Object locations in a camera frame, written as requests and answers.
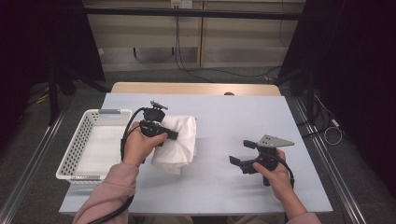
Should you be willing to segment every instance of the plastic crate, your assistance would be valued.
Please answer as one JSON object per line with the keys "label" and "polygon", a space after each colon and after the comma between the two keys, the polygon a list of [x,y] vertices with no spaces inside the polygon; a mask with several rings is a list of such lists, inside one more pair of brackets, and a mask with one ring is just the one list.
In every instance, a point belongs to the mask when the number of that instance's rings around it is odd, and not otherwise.
{"label": "plastic crate", "polygon": [[81,118],[56,177],[74,184],[100,183],[120,163],[120,140],[132,116],[126,109],[91,109]]}

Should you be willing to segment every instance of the pink sleeve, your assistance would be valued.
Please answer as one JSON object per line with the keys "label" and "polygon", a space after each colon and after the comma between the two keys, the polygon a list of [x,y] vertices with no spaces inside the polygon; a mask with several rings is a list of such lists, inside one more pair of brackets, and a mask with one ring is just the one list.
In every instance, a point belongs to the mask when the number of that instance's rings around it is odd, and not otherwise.
{"label": "pink sleeve", "polygon": [[300,223],[320,224],[321,222],[319,221],[317,215],[315,215],[314,213],[304,213],[302,215],[292,218],[291,220],[288,221],[287,224],[300,224]]}
{"label": "pink sleeve", "polygon": [[[89,223],[121,207],[134,195],[138,173],[138,168],[132,165],[122,163],[112,166],[103,183],[93,190],[78,210],[73,223]],[[128,210],[125,210],[107,223],[127,223],[128,216]]]}

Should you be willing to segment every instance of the person's left hand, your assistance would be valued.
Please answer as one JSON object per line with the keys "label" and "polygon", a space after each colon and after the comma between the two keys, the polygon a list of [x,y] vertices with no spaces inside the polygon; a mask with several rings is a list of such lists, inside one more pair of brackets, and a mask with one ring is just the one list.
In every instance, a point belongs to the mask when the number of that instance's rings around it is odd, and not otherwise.
{"label": "person's left hand", "polygon": [[154,137],[147,137],[140,132],[139,122],[135,122],[130,129],[125,144],[123,163],[139,167],[142,161],[151,153],[152,149],[164,142],[168,137],[162,133]]}

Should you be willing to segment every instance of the white towel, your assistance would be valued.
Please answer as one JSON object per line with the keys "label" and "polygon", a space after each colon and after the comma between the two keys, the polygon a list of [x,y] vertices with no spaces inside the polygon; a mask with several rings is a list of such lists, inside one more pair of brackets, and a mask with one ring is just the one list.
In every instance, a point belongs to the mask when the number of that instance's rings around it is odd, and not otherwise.
{"label": "white towel", "polygon": [[177,140],[168,139],[156,147],[151,164],[167,172],[181,175],[181,167],[195,156],[196,121],[192,116],[165,116],[163,127],[178,132]]}

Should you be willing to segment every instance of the black curtain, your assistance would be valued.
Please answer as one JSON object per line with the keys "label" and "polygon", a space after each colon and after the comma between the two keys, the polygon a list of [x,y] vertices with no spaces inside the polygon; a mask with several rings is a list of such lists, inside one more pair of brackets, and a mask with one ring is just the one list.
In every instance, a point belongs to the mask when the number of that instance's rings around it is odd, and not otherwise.
{"label": "black curtain", "polygon": [[[321,11],[327,15],[327,27],[332,29],[308,30],[306,23],[299,24],[284,62],[285,69],[295,69],[302,60],[315,62],[312,71],[322,100],[396,197],[393,173],[396,3],[390,0],[330,3],[332,7],[325,12],[322,7],[311,7],[309,13]],[[302,45],[307,38],[320,38],[323,34],[324,38],[319,40],[323,43],[316,45],[319,49]],[[304,76],[296,77],[291,88],[301,93],[306,88]]]}
{"label": "black curtain", "polygon": [[82,8],[79,0],[0,2],[1,145],[22,115],[30,88],[48,81],[51,66],[56,66],[57,74],[63,79],[75,78],[78,74],[105,80]]}

